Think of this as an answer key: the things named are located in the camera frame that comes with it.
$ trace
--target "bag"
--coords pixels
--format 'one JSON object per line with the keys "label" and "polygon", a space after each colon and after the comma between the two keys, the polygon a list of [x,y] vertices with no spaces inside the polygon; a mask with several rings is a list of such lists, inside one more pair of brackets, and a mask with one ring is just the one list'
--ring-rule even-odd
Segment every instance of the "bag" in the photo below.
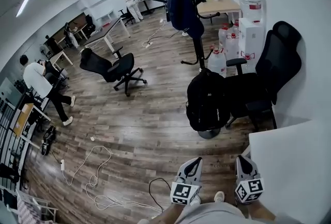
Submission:
{"label": "bag", "polygon": [[186,115],[195,131],[221,128],[230,119],[224,85],[224,78],[207,68],[191,81],[187,88]]}

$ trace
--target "power cord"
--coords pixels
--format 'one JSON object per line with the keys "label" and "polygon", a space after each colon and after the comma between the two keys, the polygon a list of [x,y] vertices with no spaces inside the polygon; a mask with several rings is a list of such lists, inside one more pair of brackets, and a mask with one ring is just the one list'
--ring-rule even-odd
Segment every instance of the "power cord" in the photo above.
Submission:
{"label": "power cord", "polygon": [[[64,169],[62,170],[62,175],[63,175],[64,179],[66,180],[67,185],[69,185],[69,186],[72,185],[72,181],[73,181],[75,175],[76,175],[76,174],[78,173],[78,171],[84,166],[84,164],[86,163],[86,160],[87,160],[88,157],[91,155],[92,151],[93,151],[95,148],[97,148],[97,147],[102,147],[102,148],[104,148],[106,151],[109,152],[110,155],[109,155],[109,158],[108,158],[105,162],[103,162],[103,163],[98,167],[97,174],[96,174],[96,175],[95,175],[95,174],[92,174],[91,177],[90,177],[90,179],[89,179],[89,183],[87,183],[87,184],[85,185],[85,191],[86,191],[86,194],[87,194],[87,196],[88,196],[92,201],[94,201],[94,204],[95,204],[96,208],[97,208],[98,210],[100,210],[100,211],[103,211],[103,210],[106,210],[108,207],[116,207],[116,206],[122,206],[122,207],[127,207],[127,206],[137,206],[137,207],[151,208],[151,209],[153,209],[153,210],[155,210],[155,211],[161,213],[161,212],[163,211],[163,208],[162,208],[162,210],[160,210],[160,209],[158,209],[158,208],[156,208],[156,207],[153,207],[153,206],[150,206],[150,205],[146,205],[146,204],[142,204],[142,203],[138,203],[138,202],[135,202],[135,201],[120,201],[120,200],[118,200],[118,199],[116,199],[116,198],[115,198],[115,199],[111,199],[111,198],[109,198],[109,197],[107,197],[107,196],[103,196],[103,195],[102,195],[102,196],[96,196],[96,197],[93,199],[92,197],[89,196],[88,191],[87,191],[87,187],[88,187],[88,186],[91,186],[91,187],[95,187],[95,186],[97,186],[97,184],[98,184],[98,182],[99,182],[99,170],[100,170],[101,166],[103,166],[105,163],[107,163],[107,162],[110,160],[110,158],[112,157],[112,153],[111,153],[111,151],[108,150],[105,146],[94,146],[94,147],[92,148],[92,150],[90,151],[90,153],[86,156],[86,158],[85,158],[83,164],[82,164],[82,165],[81,165],[81,166],[75,171],[75,173],[73,174],[73,177],[72,177],[70,183],[68,183],[68,180],[67,180],[67,178],[66,178],[65,175],[64,175]],[[109,200],[109,201],[111,202],[111,204],[106,205],[106,204],[103,204],[103,203],[97,202],[97,199],[98,199],[98,198],[106,198],[107,200]]]}
{"label": "power cord", "polygon": [[171,187],[170,187],[170,185],[168,184],[168,182],[165,180],[165,179],[163,179],[163,178],[156,178],[156,179],[154,179],[154,180],[151,180],[151,182],[149,183],[149,187],[148,187],[148,192],[149,192],[149,195],[153,198],[153,200],[154,200],[154,202],[161,208],[161,210],[162,210],[162,212],[164,211],[164,208],[158,203],[158,202],[156,202],[156,200],[155,200],[155,198],[152,196],[152,194],[151,194],[151,183],[152,182],[154,182],[154,181],[157,181],[157,180],[162,180],[162,181],[164,181],[166,184],[167,184],[167,186],[169,187],[169,190],[171,191]]}

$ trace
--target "white wall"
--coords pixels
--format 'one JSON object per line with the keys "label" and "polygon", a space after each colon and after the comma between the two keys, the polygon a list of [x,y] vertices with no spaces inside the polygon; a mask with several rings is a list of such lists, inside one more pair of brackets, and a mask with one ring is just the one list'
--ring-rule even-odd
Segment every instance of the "white wall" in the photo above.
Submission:
{"label": "white wall", "polygon": [[300,72],[278,93],[275,106],[279,126],[331,116],[329,41],[331,0],[266,0],[267,30],[280,20],[302,35],[298,52]]}

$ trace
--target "white desk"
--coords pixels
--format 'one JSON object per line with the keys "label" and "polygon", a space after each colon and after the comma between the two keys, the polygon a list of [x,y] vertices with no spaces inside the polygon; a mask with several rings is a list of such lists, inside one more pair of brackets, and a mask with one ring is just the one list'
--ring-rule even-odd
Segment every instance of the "white desk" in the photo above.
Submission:
{"label": "white desk", "polygon": [[75,35],[75,34],[77,34],[77,33],[80,32],[80,33],[84,36],[84,38],[85,38],[86,40],[88,40],[87,36],[86,36],[85,33],[83,32],[83,29],[84,29],[86,26],[87,26],[87,24],[85,24],[82,28],[80,28],[79,30],[77,30],[73,35]]}
{"label": "white desk", "polygon": [[89,38],[89,40],[85,43],[85,47],[93,49],[93,47],[95,47],[99,42],[101,42],[103,40],[103,41],[105,41],[105,43],[109,47],[109,49],[112,52],[114,52],[115,49],[112,46],[112,43],[114,41],[110,37],[110,33],[111,33],[111,31],[114,30],[115,26],[119,23],[122,25],[122,28],[126,32],[127,36],[131,37],[129,31],[126,29],[126,27],[125,27],[125,25],[122,21],[122,18],[120,17],[120,18],[117,18],[117,20],[112,21],[109,25],[103,27],[102,31],[100,31],[97,34],[91,36]]}
{"label": "white desk", "polygon": [[59,53],[57,53],[56,55],[52,56],[51,59],[49,60],[52,65],[56,66],[58,70],[61,70],[61,68],[58,66],[58,64],[56,63],[58,61],[58,59],[61,57],[61,56],[64,56],[66,58],[66,60],[70,63],[70,65],[72,66],[73,63],[71,62],[71,60],[67,57],[66,53],[64,53],[64,51],[61,51]]}
{"label": "white desk", "polygon": [[264,178],[261,202],[274,214],[318,224],[331,209],[331,125],[308,121],[249,135]]}

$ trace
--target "black office chair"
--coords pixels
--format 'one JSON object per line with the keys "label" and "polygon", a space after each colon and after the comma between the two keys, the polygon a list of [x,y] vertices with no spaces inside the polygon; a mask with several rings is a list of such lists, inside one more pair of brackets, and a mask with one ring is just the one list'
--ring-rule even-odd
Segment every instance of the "black office chair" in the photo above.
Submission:
{"label": "black office chair", "polygon": [[227,128],[237,118],[249,116],[258,131],[254,116],[267,110],[272,114],[274,128],[277,128],[272,103],[276,104],[279,90],[301,68],[301,59],[296,47],[287,46],[285,43],[297,41],[292,41],[288,36],[285,42],[277,32],[268,32],[261,58],[255,67],[256,73],[243,74],[241,64],[247,62],[244,58],[227,61],[228,67],[236,66],[238,71],[238,75],[225,79],[225,95],[229,99],[233,116],[227,123]]}
{"label": "black office chair", "polygon": [[125,83],[125,94],[129,97],[130,94],[128,93],[128,84],[130,80],[142,81],[144,84],[146,84],[147,81],[133,77],[138,70],[143,72],[143,69],[137,68],[132,71],[134,67],[133,54],[128,53],[122,57],[119,53],[122,48],[123,47],[112,53],[118,55],[118,60],[114,63],[114,65],[112,65],[112,63],[107,59],[95,54],[91,49],[86,48],[82,52],[80,67],[87,71],[102,75],[107,82],[115,82],[118,80],[119,82],[114,86],[115,91],[118,91],[118,86]]}

